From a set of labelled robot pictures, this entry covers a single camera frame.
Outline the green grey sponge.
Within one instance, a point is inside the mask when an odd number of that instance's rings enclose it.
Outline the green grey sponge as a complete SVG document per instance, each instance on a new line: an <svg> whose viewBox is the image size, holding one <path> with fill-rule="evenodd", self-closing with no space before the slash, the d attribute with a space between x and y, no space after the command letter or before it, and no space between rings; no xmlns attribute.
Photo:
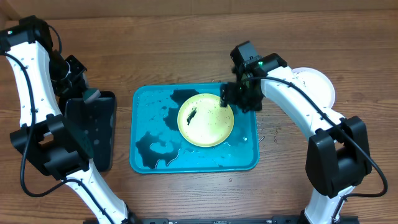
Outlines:
<svg viewBox="0 0 398 224"><path fill-rule="evenodd" d="M92 103L95 101L97 98L101 96L101 93L99 89L96 88L88 88L83 92L83 101L86 104Z"/></svg>

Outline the pink white plate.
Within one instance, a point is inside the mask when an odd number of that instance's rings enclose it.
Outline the pink white plate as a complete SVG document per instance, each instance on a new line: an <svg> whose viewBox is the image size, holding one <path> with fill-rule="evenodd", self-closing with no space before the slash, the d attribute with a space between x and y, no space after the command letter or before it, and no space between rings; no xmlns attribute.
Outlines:
<svg viewBox="0 0 398 224"><path fill-rule="evenodd" d="M335 103L335 89L329 78L314 68L300 67L292 70L296 78L325 106L332 108Z"/></svg>

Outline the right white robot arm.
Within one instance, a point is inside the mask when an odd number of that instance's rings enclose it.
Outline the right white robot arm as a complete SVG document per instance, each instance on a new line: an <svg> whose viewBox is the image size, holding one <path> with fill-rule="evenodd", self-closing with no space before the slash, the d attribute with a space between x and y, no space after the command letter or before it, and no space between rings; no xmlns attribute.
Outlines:
<svg viewBox="0 0 398 224"><path fill-rule="evenodd" d="M343 217L340 212L374 165L365 123L334 111L320 99L321 91L277 54L262 57L255 50L235 49L230 56L236 82L221 87L221 104L259 111L262 99L268 98L308 140L305 171L313 186L310 201L300 215L274 216L273 223L359 223L358 217Z"/></svg>

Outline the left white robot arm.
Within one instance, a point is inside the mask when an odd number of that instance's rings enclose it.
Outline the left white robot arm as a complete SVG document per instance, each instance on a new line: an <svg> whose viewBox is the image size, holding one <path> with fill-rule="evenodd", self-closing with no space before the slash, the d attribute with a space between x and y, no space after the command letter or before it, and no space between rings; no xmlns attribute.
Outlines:
<svg viewBox="0 0 398 224"><path fill-rule="evenodd" d="M1 55L14 72L21 106L11 143L22 164L74 190L96 223L137 223L102 177L112 166L116 97L90 88L85 66L53 48L55 33L35 16L1 31Z"/></svg>

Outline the yellow plate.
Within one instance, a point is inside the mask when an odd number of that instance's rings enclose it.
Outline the yellow plate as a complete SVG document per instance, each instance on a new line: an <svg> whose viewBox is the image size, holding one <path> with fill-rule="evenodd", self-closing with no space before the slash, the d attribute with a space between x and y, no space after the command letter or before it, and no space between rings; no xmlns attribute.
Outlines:
<svg viewBox="0 0 398 224"><path fill-rule="evenodd" d="M187 99L177 115L177 127L185 140L194 146L213 147L232 133L234 113L231 107L221 106L221 98L210 93Z"/></svg>

